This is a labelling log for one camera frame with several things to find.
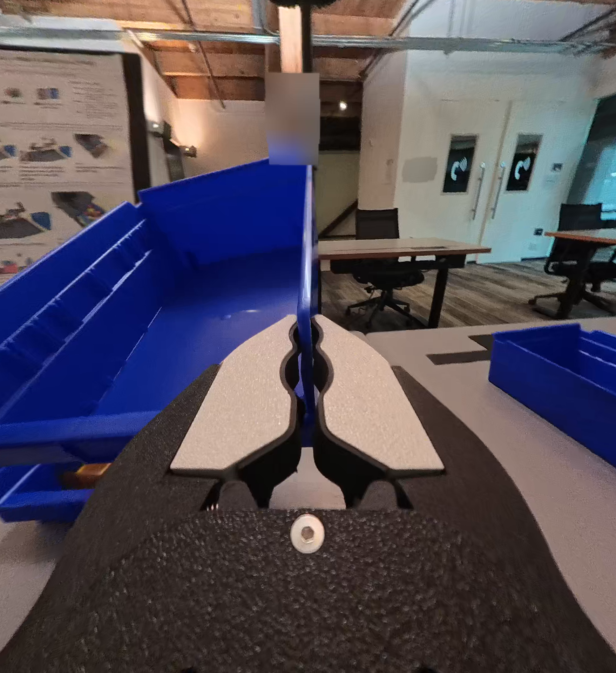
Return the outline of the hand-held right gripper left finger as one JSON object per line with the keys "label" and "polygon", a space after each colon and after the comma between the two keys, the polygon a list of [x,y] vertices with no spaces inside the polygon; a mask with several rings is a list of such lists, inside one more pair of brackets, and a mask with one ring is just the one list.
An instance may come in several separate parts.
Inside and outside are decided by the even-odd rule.
{"label": "hand-held right gripper left finger", "polygon": [[221,362],[172,459],[172,474],[240,481],[258,507],[269,506],[302,453],[297,331],[296,315],[286,315]]}

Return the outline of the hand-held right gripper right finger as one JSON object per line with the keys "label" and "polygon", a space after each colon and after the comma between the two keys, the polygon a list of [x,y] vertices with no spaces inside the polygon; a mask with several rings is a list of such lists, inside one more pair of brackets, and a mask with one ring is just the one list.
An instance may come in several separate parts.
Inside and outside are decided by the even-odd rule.
{"label": "hand-held right gripper right finger", "polygon": [[313,317],[312,335],[314,463],[346,508],[374,482],[443,475],[444,462],[387,359],[324,315]]}

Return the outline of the black office chair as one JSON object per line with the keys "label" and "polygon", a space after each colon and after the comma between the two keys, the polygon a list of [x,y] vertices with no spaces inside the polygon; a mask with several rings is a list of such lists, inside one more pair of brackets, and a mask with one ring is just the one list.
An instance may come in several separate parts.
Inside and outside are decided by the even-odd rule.
{"label": "black office chair", "polygon": [[[561,204],[556,231],[616,228],[601,218],[602,205]],[[616,246],[596,246],[573,240],[554,240],[543,267],[544,273],[566,280],[564,291],[540,294],[528,304],[535,312],[566,320],[582,301],[615,315],[613,305],[599,293],[603,284],[616,282]]]}
{"label": "black office chair", "polygon": [[[382,240],[399,238],[398,210],[357,209],[355,213],[356,240]],[[401,262],[398,258],[363,258],[331,260],[330,270],[335,274],[350,274],[354,280],[365,285],[369,298],[345,309],[346,315],[352,310],[371,309],[366,327],[371,327],[373,318],[389,307],[404,316],[408,326],[424,327],[422,321],[410,312],[406,301],[394,297],[395,290],[413,287],[424,281],[420,263],[414,260]]]}

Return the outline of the wooden-top desk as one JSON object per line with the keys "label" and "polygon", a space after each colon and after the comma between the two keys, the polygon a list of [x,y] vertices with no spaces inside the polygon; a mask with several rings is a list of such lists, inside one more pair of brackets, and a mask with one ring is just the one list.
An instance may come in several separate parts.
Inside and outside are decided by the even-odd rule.
{"label": "wooden-top desk", "polygon": [[422,329],[435,329],[440,324],[440,316],[447,289],[448,273],[455,268],[463,268],[469,255],[489,254],[491,247],[464,242],[456,242],[440,238],[391,238],[391,239],[352,239],[352,240],[320,240],[318,243],[320,262],[328,261],[330,265],[341,263],[346,266],[348,274],[352,272],[354,263],[368,263],[372,260],[397,260],[400,258],[433,257],[433,260],[420,261],[421,272],[436,272],[434,290],[427,319],[414,316],[409,306],[394,299],[395,290],[400,285],[379,288],[367,283],[371,289],[366,300],[354,303],[345,309],[345,315],[354,310],[370,309],[366,326],[370,328],[374,316],[383,312],[386,307],[402,315],[407,325],[416,325]]}
{"label": "wooden-top desk", "polygon": [[560,240],[573,240],[596,246],[616,246],[616,228],[597,230],[546,231],[544,236]]}

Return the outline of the phone booth door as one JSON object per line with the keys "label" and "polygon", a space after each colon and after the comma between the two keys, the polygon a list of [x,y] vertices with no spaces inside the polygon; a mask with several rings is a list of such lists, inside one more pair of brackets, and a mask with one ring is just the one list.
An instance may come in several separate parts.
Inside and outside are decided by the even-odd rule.
{"label": "phone booth door", "polygon": [[520,132],[516,136],[502,202],[501,214],[508,220],[515,220],[519,211],[528,204],[543,138],[539,132]]}
{"label": "phone booth door", "polygon": [[479,150],[477,133],[450,137],[440,195],[450,213],[464,222],[473,222],[478,212],[483,180]]}

